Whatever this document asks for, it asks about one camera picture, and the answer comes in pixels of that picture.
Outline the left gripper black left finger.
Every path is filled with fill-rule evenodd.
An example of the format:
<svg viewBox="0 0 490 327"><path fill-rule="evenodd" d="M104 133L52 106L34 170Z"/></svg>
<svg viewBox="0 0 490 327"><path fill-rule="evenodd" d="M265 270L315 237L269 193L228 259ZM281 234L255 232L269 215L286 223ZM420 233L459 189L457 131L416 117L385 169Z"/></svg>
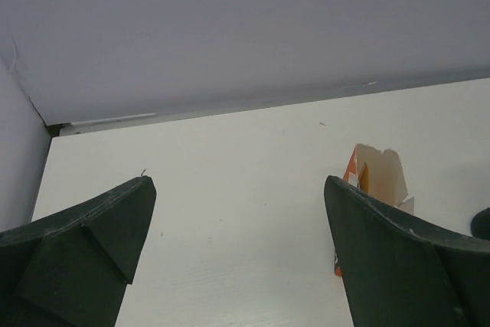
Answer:
<svg viewBox="0 0 490 327"><path fill-rule="evenodd" d="M156 189L133 178L1 233L3 326L114 326L149 232Z"/></svg>

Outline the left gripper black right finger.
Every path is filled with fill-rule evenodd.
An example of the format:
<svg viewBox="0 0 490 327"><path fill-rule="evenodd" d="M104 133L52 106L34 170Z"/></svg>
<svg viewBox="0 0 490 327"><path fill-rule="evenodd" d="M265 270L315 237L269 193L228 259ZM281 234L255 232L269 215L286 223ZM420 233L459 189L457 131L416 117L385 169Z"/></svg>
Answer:
<svg viewBox="0 0 490 327"><path fill-rule="evenodd" d="M489 242L378 201L336 176L329 227L356 326L487 326Z"/></svg>

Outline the orange coffee filter box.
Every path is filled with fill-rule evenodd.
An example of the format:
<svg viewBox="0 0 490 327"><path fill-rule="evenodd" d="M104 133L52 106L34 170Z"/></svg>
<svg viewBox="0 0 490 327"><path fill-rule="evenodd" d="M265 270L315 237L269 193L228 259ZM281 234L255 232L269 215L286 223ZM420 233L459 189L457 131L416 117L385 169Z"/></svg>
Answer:
<svg viewBox="0 0 490 327"><path fill-rule="evenodd" d="M343 283L366 283L423 270L430 249L391 218L414 210L399 155L357 144L343 180L328 180L324 190L335 275Z"/></svg>

